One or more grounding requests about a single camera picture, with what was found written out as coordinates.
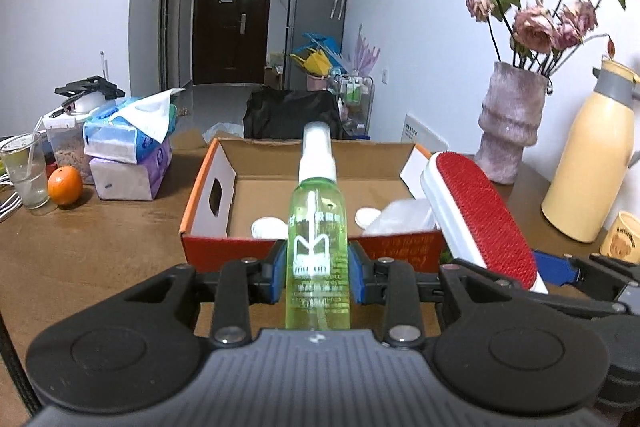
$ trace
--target pink vase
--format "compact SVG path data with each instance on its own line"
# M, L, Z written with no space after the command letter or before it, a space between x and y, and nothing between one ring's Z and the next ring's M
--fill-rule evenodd
M478 125L484 131L476 164L495 183L513 185L525 147L538 141L548 80L496 62Z

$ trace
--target orange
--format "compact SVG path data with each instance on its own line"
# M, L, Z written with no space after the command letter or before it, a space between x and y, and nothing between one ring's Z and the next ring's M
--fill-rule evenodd
M47 184L49 197L59 206L76 203L82 195L82 176L74 167L66 166L53 171Z

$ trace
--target glass cup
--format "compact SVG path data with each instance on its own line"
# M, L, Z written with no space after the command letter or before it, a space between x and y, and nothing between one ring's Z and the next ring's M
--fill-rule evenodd
M47 165L39 135L34 139L31 134L23 134L4 142L0 156L23 206L39 208L49 201Z

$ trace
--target wooden table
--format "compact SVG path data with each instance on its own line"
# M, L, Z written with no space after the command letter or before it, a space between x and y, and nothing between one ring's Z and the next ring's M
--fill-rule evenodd
M86 189L74 210L34 216L20 209L0 223L0 309L20 356L43 329L152 275L184 262L178 224L204 149L175 150L173 164L152 203L103 202ZM532 248L588 255L555 230L540 212L548 182L522 166L514 187L499 187ZM358 307L353 326L382 325L382 307ZM196 332L206 334L211 306ZM433 305L423 305L425 324L437 334ZM254 331L282 325L281 305L252 308ZM4 369L0 369L0 427L17 427L27 415Z

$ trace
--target ribbed gray surface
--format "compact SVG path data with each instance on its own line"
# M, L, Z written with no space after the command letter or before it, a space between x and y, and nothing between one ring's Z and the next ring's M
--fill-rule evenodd
M49 408L31 427L605 427L591 412L548 419L478 409L448 391L420 354L370 331L263 331L213 354L171 400L120 417Z

